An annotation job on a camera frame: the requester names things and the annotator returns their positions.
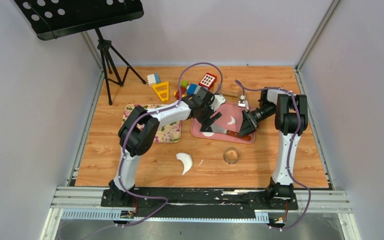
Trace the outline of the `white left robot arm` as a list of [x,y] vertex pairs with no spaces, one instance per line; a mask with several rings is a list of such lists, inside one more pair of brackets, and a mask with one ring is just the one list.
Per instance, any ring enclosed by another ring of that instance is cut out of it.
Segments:
[[142,155],[152,146],[157,131],[170,123],[196,119],[205,130],[222,115],[217,110],[226,103],[219,93],[198,86],[193,93],[174,103],[145,109],[136,106],[118,131],[121,155],[116,175],[109,183],[109,193],[120,206],[133,201],[137,169]]

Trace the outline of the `white dough scrap crescent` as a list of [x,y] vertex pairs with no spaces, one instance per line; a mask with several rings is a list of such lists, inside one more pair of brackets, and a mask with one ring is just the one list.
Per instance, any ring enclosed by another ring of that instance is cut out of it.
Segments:
[[181,161],[183,164],[182,175],[185,175],[193,166],[192,157],[184,152],[179,152],[175,155],[176,159]]

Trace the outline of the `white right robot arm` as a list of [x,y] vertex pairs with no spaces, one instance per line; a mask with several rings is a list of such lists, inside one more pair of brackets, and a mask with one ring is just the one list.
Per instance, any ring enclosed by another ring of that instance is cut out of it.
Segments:
[[265,201],[270,208],[278,209],[294,194],[296,152],[309,123],[307,96],[278,87],[263,88],[259,107],[242,111],[243,120],[237,135],[244,137],[254,133],[259,123],[270,116],[274,116],[275,129],[278,130],[279,149],[275,170],[265,190]]

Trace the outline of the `small curved dough scrap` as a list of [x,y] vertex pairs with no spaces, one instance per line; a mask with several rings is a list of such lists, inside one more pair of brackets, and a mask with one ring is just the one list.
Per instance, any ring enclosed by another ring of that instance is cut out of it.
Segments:
[[236,119],[233,116],[231,116],[230,121],[227,123],[227,125],[230,126],[230,125],[235,125],[235,124],[236,124]]

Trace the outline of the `wooden dough roller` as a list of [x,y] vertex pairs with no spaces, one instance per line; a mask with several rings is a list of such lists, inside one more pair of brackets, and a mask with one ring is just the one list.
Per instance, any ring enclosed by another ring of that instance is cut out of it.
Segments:
[[222,85],[219,84],[217,87],[218,93],[225,97],[237,98],[239,100],[245,100],[247,98],[246,93],[243,90],[230,91],[223,89]]

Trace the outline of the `white dough ball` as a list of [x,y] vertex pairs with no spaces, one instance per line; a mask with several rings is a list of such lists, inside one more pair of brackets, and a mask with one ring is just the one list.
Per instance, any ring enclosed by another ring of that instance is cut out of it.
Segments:
[[203,134],[205,137],[211,137],[211,136],[213,136],[215,133],[214,133],[214,132],[202,132],[202,134]]

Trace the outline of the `pink rectangular tray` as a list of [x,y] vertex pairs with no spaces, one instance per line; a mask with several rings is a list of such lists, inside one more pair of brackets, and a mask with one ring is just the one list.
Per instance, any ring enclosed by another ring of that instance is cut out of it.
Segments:
[[[234,132],[239,132],[241,128],[241,124],[243,122],[243,117],[242,117],[243,109],[244,108],[242,107],[238,107],[236,103],[231,103],[231,102],[224,103],[216,111],[217,113],[220,112],[222,116],[215,123],[224,129],[234,131]],[[227,123],[231,120],[231,116],[233,116],[236,119],[235,125],[227,125]],[[196,119],[193,119],[191,128],[190,128],[190,133],[194,137],[208,139],[208,140],[239,143],[239,144],[252,144],[255,141],[255,133],[251,133],[250,134],[251,140],[247,141],[247,140],[239,139],[223,133],[214,133],[213,136],[206,137],[202,134],[200,129],[201,129],[201,124]]]

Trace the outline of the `metal dough scraper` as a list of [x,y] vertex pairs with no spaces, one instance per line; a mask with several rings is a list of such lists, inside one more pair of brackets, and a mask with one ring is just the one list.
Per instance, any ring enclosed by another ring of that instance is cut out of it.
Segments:
[[219,125],[216,125],[215,123],[210,126],[210,131],[213,133],[225,134],[245,141],[250,141],[252,139],[250,135],[239,136],[237,132],[227,130]]

